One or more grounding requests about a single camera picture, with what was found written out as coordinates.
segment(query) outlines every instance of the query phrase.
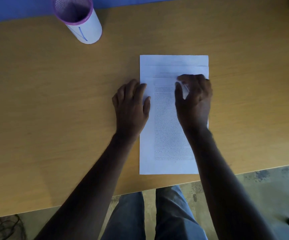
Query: white cylindrical container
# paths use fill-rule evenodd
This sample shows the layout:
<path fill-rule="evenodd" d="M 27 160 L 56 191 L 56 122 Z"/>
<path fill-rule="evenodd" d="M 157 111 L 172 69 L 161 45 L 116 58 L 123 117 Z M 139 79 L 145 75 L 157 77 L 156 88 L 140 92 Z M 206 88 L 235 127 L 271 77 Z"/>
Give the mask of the white cylindrical container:
<path fill-rule="evenodd" d="M 102 27 L 92 0 L 53 0 L 54 13 L 84 44 L 97 42 Z"/>

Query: jeans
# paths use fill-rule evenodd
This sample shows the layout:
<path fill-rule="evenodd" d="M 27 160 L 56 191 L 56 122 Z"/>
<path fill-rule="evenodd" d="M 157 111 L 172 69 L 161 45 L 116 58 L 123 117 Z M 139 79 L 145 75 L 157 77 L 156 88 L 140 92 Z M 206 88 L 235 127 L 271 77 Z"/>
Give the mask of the jeans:
<path fill-rule="evenodd" d="M 155 240 L 207 240 L 178 185 L 156 189 Z M 120 197 L 101 240 L 145 240 L 142 192 Z"/>

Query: floor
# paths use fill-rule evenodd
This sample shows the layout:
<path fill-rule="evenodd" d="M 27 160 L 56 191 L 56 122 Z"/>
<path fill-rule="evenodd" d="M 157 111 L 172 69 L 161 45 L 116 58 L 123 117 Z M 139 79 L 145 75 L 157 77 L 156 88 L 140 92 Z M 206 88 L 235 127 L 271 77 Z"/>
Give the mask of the floor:
<path fill-rule="evenodd" d="M 289 166 L 239 174 L 237 178 L 244 185 L 259 210 L 267 218 L 268 222 L 270 222 L 278 238 L 281 240 L 289 240 L 289 226 L 285 223 L 285 219 L 289 217 Z M 210 240 L 217 239 L 201 182 L 182 184 L 180 188 L 197 222 L 203 227 L 208 238 Z M 146 236 L 147 239 L 154 239 L 156 223 L 155 190 L 144 191 L 143 197 L 145 203 Z M 118 203 L 118 199 L 119 197 L 112 198 L 101 234 L 114 207 Z M 23 221 L 28 240 L 36 236 L 57 209 L 58 207 L 54 207 L 19 214 Z M 21 238 L 14 235 L 10 239 Z"/>

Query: person's left hand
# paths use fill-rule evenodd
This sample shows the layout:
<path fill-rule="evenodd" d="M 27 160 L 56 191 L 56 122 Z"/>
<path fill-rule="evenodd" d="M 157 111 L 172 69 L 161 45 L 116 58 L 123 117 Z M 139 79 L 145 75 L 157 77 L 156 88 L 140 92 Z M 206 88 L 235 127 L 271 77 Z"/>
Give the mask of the person's left hand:
<path fill-rule="evenodd" d="M 116 134 L 136 140 L 144 128 L 150 111 L 150 97 L 142 105 L 146 84 L 139 84 L 135 79 L 122 85 L 112 97 L 117 116 Z"/>

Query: wooden table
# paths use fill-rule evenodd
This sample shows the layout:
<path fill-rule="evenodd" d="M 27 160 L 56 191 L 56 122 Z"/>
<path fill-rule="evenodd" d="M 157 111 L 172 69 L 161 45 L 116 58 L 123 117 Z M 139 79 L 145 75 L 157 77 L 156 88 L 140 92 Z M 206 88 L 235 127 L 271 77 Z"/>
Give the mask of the wooden table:
<path fill-rule="evenodd" d="M 80 43 L 53 16 L 0 23 L 0 216 L 58 206 L 115 131 L 111 97 L 140 54 L 209 55 L 210 129 L 234 173 L 289 165 L 289 0 L 177 0 L 97 10 Z M 139 175 L 115 194 L 199 180 Z"/>

